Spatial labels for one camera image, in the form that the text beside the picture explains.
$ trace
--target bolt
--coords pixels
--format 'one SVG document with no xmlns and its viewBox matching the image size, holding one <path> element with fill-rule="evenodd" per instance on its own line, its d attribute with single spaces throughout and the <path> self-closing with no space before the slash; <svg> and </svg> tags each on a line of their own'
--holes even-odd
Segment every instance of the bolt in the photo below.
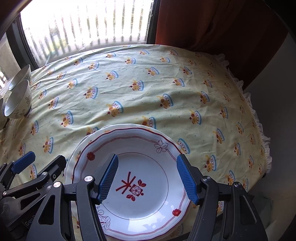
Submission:
<svg viewBox="0 0 296 241">
<path fill-rule="evenodd" d="M 86 177 L 84 178 L 84 180 L 85 180 L 86 182 L 90 182 L 90 181 L 92 180 L 92 176 L 86 176 Z"/>
<path fill-rule="evenodd" d="M 237 188 L 240 188 L 241 184 L 239 182 L 234 182 L 234 185 L 237 187 Z"/>
<path fill-rule="evenodd" d="M 209 182 L 211 180 L 211 178 L 209 176 L 203 176 L 202 179 L 205 181 L 205 182 Z"/>
<path fill-rule="evenodd" d="M 55 182 L 55 183 L 54 183 L 54 187 L 55 187 L 55 188 L 58 188 L 60 185 L 61 185 L 60 182 Z"/>
</svg>

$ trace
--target patterned tablecloth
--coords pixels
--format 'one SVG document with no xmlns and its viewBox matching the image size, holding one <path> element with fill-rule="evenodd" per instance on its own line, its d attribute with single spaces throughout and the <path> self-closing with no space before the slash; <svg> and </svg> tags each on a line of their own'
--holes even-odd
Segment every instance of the patterned tablecloth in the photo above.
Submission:
<svg viewBox="0 0 296 241">
<path fill-rule="evenodd" d="M 32 73 L 32 111 L 0 131 L 0 161 L 35 152 L 34 164 L 14 182 L 24 183 L 57 155 L 69 158 L 84 136 L 106 125 L 136 123 L 171 137 L 204 175 L 239 181 L 248 190 L 270 169 L 271 158 L 240 84 L 217 57 L 168 46 L 116 46 L 69 56 Z M 197 209 L 193 205 L 168 238 L 189 232 Z"/>
</svg>

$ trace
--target curtain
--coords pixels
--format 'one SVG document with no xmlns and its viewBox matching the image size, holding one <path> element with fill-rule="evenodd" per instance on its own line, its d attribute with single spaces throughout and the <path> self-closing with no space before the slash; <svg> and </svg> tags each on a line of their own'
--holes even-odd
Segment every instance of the curtain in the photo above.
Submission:
<svg viewBox="0 0 296 241">
<path fill-rule="evenodd" d="M 262 0 L 161 0 L 156 44 L 225 54 L 244 87 L 264 69 L 287 36 Z"/>
</svg>

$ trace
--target ruffled tablecloth edge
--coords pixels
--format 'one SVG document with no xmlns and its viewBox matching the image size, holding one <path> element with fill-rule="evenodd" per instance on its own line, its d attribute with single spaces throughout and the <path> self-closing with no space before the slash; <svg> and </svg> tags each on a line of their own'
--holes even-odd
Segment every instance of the ruffled tablecloth edge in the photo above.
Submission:
<svg viewBox="0 0 296 241">
<path fill-rule="evenodd" d="M 224 54 L 219 54 L 219 55 L 213 55 L 213 57 L 225 68 L 226 72 L 229 74 L 229 76 L 232 78 L 234 83 L 237 85 L 239 88 L 241 94 L 244 96 L 246 102 L 248 103 L 248 106 L 254 116 L 254 120 L 256 122 L 256 125 L 258 126 L 259 132 L 261 139 L 263 141 L 263 146 L 265 149 L 265 158 L 266 158 L 266 173 L 269 173 L 272 169 L 272 157 L 270 156 L 270 149 L 269 149 L 269 144 L 270 144 L 270 138 L 264 135 L 263 132 L 263 126 L 259 122 L 258 116 L 256 111 L 253 109 L 252 103 L 251 103 L 251 94 L 250 93 L 244 93 L 242 90 L 242 87 L 244 85 L 244 81 L 238 80 L 236 77 L 233 76 L 229 68 L 227 66 L 229 65 L 229 62 L 225 60 L 225 55 Z"/>
</svg>

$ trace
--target stacked plate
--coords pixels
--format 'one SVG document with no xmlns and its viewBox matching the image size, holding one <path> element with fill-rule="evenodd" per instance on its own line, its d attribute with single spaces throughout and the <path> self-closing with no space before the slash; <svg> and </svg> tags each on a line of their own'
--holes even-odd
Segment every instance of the stacked plate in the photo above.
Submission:
<svg viewBox="0 0 296 241">
<path fill-rule="evenodd" d="M 96 207 L 105 234 L 156 240 L 174 231 L 190 203 L 176 167 L 178 145 L 142 125 L 104 127 L 78 145 L 67 163 L 66 184 L 92 175 L 111 153 L 119 157 L 118 170 L 108 197 Z"/>
</svg>

